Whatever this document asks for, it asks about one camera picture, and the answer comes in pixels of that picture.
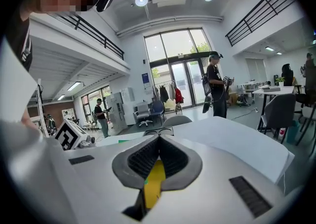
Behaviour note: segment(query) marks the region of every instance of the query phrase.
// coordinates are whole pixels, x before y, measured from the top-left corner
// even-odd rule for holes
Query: grey floor
[[[249,107],[231,106],[228,108],[228,111],[227,111],[227,119],[234,120],[237,123],[241,123],[243,125],[256,129],[259,123],[260,116],[261,116],[262,105],[263,105],[263,99],[257,98],[255,104],[252,104]],[[300,110],[299,103],[297,103],[295,110]],[[200,107],[196,107],[192,109],[183,110],[183,115],[189,117],[192,121],[198,121],[198,120],[202,120],[208,117],[212,117],[213,112],[212,112],[212,108],[210,108],[210,110],[207,113],[203,114],[202,107],[200,106]],[[166,114],[165,119],[168,119],[172,116],[176,116],[176,114],[174,112]],[[295,114],[294,119],[297,120],[298,117],[299,115]],[[293,162],[291,163],[290,167],[285,172],[285,187],[286,187],[285,194],[288,194],[294,188],[300,185],[303,185],[306,177],[309,174],[309,170],[312,166],[312,161],[315,159],[315,156],[316,156],[314,153],[311,157],[309,157],[309,153],[312,150],[312,146],[314,142],[313,140],[314,126],[315,126],[314,124],[311,124],[309,126],[309,129],[306,132],[299,146],[295,146],[294,144],[289,144],[285,141],[283,143],[283,145],[295,155]],[[137,132],[144,132],[146,130],[158,129],[160,127],[161,127],[160,120],[157,119],[154,124],[149,124],[148,127],[146,127],[145,125],[139,127],[138,124],[136,124],[120,132],[119,134],[131,134],[131,133],[137,133]],[[102,137],[101,136],[102,132],[100,132],[100,130],[94,134],[97,138]],[[111,129],[109,128],[109,134],[115,135],[116,132],[111,131]],[[298,135],[296,136],[296,140],[298,140],[300,135],[301,133],[298,133]],[[273,133],[267,132],[267,136],[273,138]],[[278,186],[282,190],[284,190],[283,179],[284,178],[281,178],[281,180],[278,183]]]

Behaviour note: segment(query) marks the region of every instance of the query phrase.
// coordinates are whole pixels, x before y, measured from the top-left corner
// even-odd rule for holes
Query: red object
[[[175,88],[176,92],[176,103],[183,103],[183,97],[181,91],[178,88]]]

